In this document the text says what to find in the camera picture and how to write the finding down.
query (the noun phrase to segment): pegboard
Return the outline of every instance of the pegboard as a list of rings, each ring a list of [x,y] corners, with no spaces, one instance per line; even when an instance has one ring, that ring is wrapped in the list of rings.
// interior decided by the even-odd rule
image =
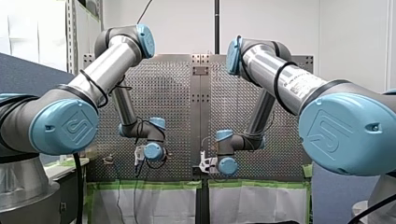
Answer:
[[[303,69],[313,72],[312,56],[294,56],[293,61]],[[230,76],[225,68],[225,56],[211,57],[210,122],[207,148],[209,156],[215,156],[217,130],[232,129],[243,133],[261,88],[242,78]],[[265,148],[254,152],[236,151],[238,172],[233,178],[269,179],[279,181],[303,181],[303,164],[311,162],[306,155],[298,134],[297,118],[275,104],[268,120],[272,126],[265,133]]]
[[[143,61],[126,73],[126,83],[137,116],[142,119],[161,117],[166,120],[164,147],[172,154],[159,170],[144,166],[140,178],[149,180],[191,180],[191,56],[167,55]],[[100,111],[99,131],[95,141],[95,158],[90,162],[89,181],[134,178],[135,146],[141,139],[118,135],[120,120],[112,102]],[[114,165],[104,165],[103,158],[112,154]]]
[[[86,65],[91,57],[86,55]],[[295,57],[294,61],[312,71],[311,56]],[[203,74],[197,76],[194,71]],[[159,170],[148,171],[145,165],[140,176],[157,181],[193,179],[191,167],[199,163],[201,141],[210,136],[205,149],[211,156],[217,130],[231,128],[242,133],[260,93],[259,88],[242,78],[226,74],[224,55],[157,55],[129,69],[125,80],[132,87],[130,94],[139,117],[166,120],[165,148],[172,155]],[[266,134],[265,150],[236,152],[240,165],[237,178],[279,181],[304,178],[302,165],[310,160],[300,144],[297,120],[279,106],[275,112],[274,124]],[[110,100],[107,107],[100,109],[99,131],[87,152],[92,160],[88,181],[134,178],[134,139],[120,137],[119,124]],[[145,143],[139,140],[136,145]],[[110,154],[114,164],[105,165],[103,158]]]

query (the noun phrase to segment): light blue joint cap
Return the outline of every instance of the light blue joint cap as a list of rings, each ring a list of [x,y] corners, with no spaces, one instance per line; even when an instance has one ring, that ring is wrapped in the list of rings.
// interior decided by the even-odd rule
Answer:
[[[242,38],[239,39],[239,46],[242,44]],[[227,59],[226,59],[226,69],[227,73],[230,75],[239,75],[238,64],[240,61],[239,54],[240,48],[238,48],[237,38],[231,41],[228,46]]]
[[[151,118],[149,119],[149,122],[152,123],[153,125],[164,129],[165,130],[165,119],[162,118]]]
[[[233,130],[231,129],[218,130],[216,132],[216,141],[219,142],[231,136],[233,136]]]
[[[32,146],[48,155],[67,155],[87,147],[96,136],[98,116],[88,103],[64,99],[43,108],[29,128]]]
[[[137,24],[137,37],[142,47],[143,53],[146,58],[152,58],[155,54],[155,42],[154,37],[147,25]]]
[[[233,158],[226,157],[221,159],[218,168],[223,175],[234,175],[238,170],[238,163]]]
[[[159,161],[163,158],[163,149],[157,143],[148,143],[144,154],[148,161]]]
[[[304,149],[340,175],[384,175],[396,169],[396,114],[366,96],[334,93],[311,102],[299,120]]]
[[[0,93],[0,101],[13,96],[26,95],[24,93]]]
[[[120,135],[121,137],[125,137],[125,133],[124,133],[123,130],[122,130],[122,124],[119,125],[119,135]]]

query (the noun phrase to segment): silver arm segment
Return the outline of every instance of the silver arm segment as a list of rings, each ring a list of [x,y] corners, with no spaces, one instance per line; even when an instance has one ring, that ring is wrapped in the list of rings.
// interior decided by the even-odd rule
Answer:
[[[262,90],[260,92],[259,99],[250,116],[247,129],[245,130],[245,135],[263,137],[264,129],[271,116],[274,103],[275,97],[268,91]]]

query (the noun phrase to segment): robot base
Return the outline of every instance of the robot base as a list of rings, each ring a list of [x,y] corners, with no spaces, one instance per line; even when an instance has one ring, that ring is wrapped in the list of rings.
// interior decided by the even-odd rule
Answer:
[[[376,203],[388,198],[395,194],[396,189],[396,178],[390,175],[381,175],[378,182],[375,185],[375,189],[370,196],[369,201],[363,201],[355,203],[352,207],[353,217],[357,216],[368,207],[373,206]],[[362,224],[388,224],[396,223],[396,202],[389,203],[372,214],[361,219]]]
[[[61,191],[38,157],[0,164],[0,223],[61,223]]]

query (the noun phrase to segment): label sticker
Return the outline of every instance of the label sticker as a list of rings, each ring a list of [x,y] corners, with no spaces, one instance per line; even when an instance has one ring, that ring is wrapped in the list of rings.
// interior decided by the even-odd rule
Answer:
[[[290,77],[283,86],[294,93],[300,99],[304,99],[313,89],[326,84],[326,81],[316,77],[303,69],[299,73]]]

